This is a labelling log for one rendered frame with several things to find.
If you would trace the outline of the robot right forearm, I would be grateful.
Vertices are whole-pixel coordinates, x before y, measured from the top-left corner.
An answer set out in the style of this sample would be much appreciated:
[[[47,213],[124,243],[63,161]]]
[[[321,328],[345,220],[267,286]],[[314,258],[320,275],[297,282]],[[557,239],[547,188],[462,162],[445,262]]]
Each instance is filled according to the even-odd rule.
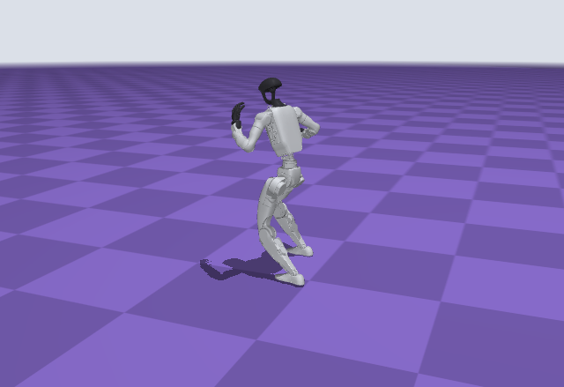
[[[302,135],[302,138],[307,138],[307,139],[314,136],[314,135],[311,135],[311,134],[308,133],[308,128],[304,129],[304,131],[301,133],[301,135]]]

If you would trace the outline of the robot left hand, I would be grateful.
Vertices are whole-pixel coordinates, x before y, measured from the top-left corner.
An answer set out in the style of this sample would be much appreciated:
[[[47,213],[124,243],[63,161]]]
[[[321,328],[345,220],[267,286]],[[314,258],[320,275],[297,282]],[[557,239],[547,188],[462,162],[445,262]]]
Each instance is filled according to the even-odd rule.
[[[234,106],[234,108],[232,110],[232,120],[233,120],[232,125],[235,123],[237,129],[241,128],[241,121],[239,120],[240,119],[240,112],[245,107],[245,105],[242,105],[242,104],[244,104],[244,102],[240,102],[240,103],[236,104],[236,106]]]

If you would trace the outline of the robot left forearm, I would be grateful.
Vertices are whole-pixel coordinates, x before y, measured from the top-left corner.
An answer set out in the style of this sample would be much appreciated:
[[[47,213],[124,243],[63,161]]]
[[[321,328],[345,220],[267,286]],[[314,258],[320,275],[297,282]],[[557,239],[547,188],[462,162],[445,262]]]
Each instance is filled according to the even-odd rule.
[[[235,143],[241,147],[244,148],[248,145],[249,141],[247,140],[247,138],[242,134],[241,131],[242,127],[240,129],[236,128],[236,124],[234,123],[231,126],[231,130],[232,130],[232,137],[235,140]]]

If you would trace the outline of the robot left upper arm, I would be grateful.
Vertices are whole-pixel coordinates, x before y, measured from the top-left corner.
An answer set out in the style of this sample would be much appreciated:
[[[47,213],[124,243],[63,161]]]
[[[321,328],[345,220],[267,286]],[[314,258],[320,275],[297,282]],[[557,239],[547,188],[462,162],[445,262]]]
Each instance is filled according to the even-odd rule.
[[[262,112],[256,115],[254,124],[249,132],[249,138],[247,138],[249,143],[246,147],[241,148],[246,153],[254,151],[256,141],[260,138],[264,127],[270,125],[271,123],[271,115],[271,111]]]

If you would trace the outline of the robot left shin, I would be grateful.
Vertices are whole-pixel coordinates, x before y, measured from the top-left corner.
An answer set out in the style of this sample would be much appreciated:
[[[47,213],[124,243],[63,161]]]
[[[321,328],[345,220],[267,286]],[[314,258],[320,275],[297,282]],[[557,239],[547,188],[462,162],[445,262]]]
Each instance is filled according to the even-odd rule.
[[[270,256],[277,263],[279,263],[287,273],[290,272],[292,275],[294,274],[293,276],[296,275],[295,272],[298,273],[289,256],[287,255],[286,248],[279,237],[273,239],[269,230],[267,228],[262,228],[259,231],[259,241],[266,249],[266,251],[270,254]]]

